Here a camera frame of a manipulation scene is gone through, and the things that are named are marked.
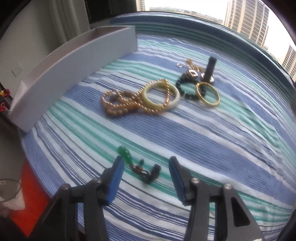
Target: distant cityscape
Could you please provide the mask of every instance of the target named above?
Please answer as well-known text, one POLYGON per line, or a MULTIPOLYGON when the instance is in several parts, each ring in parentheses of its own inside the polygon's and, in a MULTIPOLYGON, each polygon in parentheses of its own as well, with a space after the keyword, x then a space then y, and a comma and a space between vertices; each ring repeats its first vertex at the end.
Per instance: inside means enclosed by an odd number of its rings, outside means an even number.
MULTIPOLYGON (((136 0, 137 10, 145 11, 144 0, 136 0)), ((246 38, 250 39, 276 61, 282 65, 282 67, 288 72, 290 77, 296 81, 296 50, 289 45, 285 52, 284 58, 277 58, 268 51, 268 47, 265 45, 266 36, 268 33, 268 16, 269 8, 260 0, 229 0, 227 3, 225 19, 217 19, 212 16, 204 15, 194 11, 188 11, 184 9, 177 9, 171 7, 150 7, 150 11, 159 12, 173 12, 181 13, 198 18, 203 18, 221 25, 224 25, 234 31, 242 34, 246 38)))

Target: black beaded bracelet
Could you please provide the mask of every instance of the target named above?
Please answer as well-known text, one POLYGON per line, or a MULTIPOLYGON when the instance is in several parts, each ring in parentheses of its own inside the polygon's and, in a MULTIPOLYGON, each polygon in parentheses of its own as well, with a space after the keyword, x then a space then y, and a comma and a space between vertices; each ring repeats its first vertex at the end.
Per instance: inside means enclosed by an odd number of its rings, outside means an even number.
MULTIPOLYGON (((179 90, 181 96, 184 96, 186 99, 199 100, 199 98, 196 94, 185 93, 185 91, 182 90, 181 84, 185 84, 185 83, 194 84, 194 86, 195 86, 197 83, 199 83, 199 81, 195 80, 192 76, 190 76, 188 74, 182 74, 181 77, 176 82, 176 87, 179 90)), ((205 96, 206 92, 207 91, 206 91, 205 87, 200 86, 200 93, 201 93, 202 97, 205 96)))

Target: blue gripper pad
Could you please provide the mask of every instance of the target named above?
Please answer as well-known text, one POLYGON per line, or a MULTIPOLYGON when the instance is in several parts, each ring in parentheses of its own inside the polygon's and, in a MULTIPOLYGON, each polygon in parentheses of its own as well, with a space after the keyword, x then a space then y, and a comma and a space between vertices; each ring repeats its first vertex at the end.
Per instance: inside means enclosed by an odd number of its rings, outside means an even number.
POLYGON ((124 172, 124 159, 118 156, 111 168, 107 168, 101 175, 104 182, 105 190, 107 191, 106 202, 111 204, 117 194, 119 184, 124 172))
POLYGON ((184 206, 191 205, 195 193, 190 186, 190 180, 192 179, 190 171, 182 167, 175 156, 169 159, 168 167, 179 200, 184 206))

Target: screw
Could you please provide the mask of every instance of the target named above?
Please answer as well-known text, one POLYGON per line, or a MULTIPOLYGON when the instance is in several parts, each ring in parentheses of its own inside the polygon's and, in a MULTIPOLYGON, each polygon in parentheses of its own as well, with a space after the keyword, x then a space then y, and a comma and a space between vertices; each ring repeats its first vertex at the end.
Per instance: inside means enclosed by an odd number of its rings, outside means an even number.
POLYGON ((200 180, 199 180, 197 177, 193 177, 193 178, 191 179, 191 182, 194 183, 194 184, 198 184, 199 181, 200 181, 200 180))
POLYGON ((226 183, 226 184, 224 185, 224 187, 225 187, 226 189, 228 189, 228 190, 230 190, 230 189, 232 188, 232 186, 231 186, 229 183, 226 183))
POLYGON ((93 182, 94 182, 94 183, 101 183, 101 182, 102 182, 102 179, 101 179, 100 177, 95 177, 95 178, 93 179, 93 182))
POLYGON ((71 186, 68 183, 65 183, 65 184, 61 185, 61 189, 63 189, 63 190, 68 190, 70 187, 71 186))

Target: white box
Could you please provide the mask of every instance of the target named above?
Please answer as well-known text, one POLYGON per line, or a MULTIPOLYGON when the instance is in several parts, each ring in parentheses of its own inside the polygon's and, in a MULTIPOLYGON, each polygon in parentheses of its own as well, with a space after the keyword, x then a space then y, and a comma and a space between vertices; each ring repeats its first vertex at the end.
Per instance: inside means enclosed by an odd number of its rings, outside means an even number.
POLYGON ((21 82, 8 118, 23 131, 30 131, 75 84, 136 50, 136 31, 130 26, 99 27, 68 41, 21 82))

